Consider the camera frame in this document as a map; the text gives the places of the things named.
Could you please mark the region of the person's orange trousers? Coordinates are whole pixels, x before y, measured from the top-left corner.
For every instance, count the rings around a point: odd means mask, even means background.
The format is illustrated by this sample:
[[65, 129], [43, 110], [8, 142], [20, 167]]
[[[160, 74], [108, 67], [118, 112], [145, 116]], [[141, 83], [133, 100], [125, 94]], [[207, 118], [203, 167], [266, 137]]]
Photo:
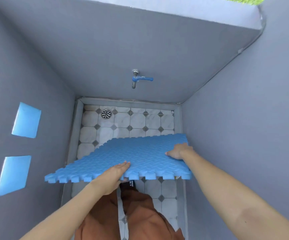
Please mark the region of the person's orange trousers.
[[[153, 205], [153, 199], [134, 187], [121, 190], [129, 240], [185, 240]], [[117, 191], [101, 197], [75, 232], [74, 240], [121, 240]]]

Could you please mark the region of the person's black shoe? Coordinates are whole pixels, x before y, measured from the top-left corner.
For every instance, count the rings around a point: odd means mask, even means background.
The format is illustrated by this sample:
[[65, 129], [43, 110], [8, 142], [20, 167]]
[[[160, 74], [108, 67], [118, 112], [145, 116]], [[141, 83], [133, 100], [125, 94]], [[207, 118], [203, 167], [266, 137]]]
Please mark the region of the person's black shoe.
[[136, 184], [134, 180], [122, 182], [119, 185], [121, 191], [123, 190], [136, 190]]

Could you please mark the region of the person's right hand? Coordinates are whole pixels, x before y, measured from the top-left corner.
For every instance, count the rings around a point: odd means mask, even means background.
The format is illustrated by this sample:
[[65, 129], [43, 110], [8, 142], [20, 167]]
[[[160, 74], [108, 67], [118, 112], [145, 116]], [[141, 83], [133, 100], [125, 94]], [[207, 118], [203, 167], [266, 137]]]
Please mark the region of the person's right hand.
[[172, 150], [179, 151], [179, 157], [172, 157], [177, 160], [185, 160], [187, 157], [186, 154], [194, 152], [193, 147], [189, 146], [187, 143], [175, 144]]

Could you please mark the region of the person's left forearm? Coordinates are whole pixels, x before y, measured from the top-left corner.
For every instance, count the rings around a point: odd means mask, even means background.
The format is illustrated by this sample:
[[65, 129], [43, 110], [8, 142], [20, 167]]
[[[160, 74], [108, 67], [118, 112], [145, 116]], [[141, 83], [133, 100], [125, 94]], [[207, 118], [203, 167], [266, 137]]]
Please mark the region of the person's left forearm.
[[95, 181], [89, 183], [74, 198], [19, 240], [70, 240], [104, 193], [103, 187], [97, 185]]

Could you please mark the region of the blue handled wall tap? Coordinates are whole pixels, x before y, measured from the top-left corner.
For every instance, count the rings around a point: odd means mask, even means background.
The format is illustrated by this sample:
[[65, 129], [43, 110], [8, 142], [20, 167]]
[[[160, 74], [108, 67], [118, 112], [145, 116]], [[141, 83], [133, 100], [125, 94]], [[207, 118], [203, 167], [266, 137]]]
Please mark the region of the blue handled wall tap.
[[146, 76], [140, 76], [139, 71], [134, 69], [133, 71], [133, 77], [132, 77], [132, 89], [136, 88], [136, 83], [140, 80], [144, 81], [153, 81], [154, 79], [152, 77], [146, 77]]

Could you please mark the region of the person's right forearm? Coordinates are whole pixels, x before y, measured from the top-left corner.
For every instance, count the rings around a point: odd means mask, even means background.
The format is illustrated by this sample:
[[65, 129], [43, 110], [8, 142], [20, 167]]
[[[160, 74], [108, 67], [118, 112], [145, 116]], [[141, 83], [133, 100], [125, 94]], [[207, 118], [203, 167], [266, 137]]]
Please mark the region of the person's right forearm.
[[289, 220], [240, 181], [180, 144], [180, 158], [203, 194], [239, 240], [289, 240]]

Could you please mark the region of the blue foam puzzle mat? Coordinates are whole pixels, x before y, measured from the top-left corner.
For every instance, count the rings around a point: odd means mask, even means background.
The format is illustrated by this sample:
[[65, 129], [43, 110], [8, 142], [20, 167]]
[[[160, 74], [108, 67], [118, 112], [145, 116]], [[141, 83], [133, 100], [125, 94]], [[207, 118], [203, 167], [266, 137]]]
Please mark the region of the blue foam puzzle mat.
[[185, 134], [168, 134], [151, 137], [113, 138], [95, 149], [90, 155], [45, 176], [48, 183], [90, 182], [108, 168], [124, 161], [129, 169], [120, 180], [155, 180], [162, 177], [171, 180], [181, 177], [189, 180], [193, 174], [184, 161], [165, 155], [175, 144], [187, 142]]

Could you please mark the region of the person's left hand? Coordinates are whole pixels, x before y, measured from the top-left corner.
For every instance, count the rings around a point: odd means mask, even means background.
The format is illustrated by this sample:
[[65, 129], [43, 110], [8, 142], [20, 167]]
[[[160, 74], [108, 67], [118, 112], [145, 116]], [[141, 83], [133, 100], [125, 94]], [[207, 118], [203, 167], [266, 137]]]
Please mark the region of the person's left hand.
[[118, 180], [129, 169], [131, 163], [123, 162], [110, 167], [97, 178], [91, 181], [92, 188], [101, 196], [112, 193], [118, 187]]

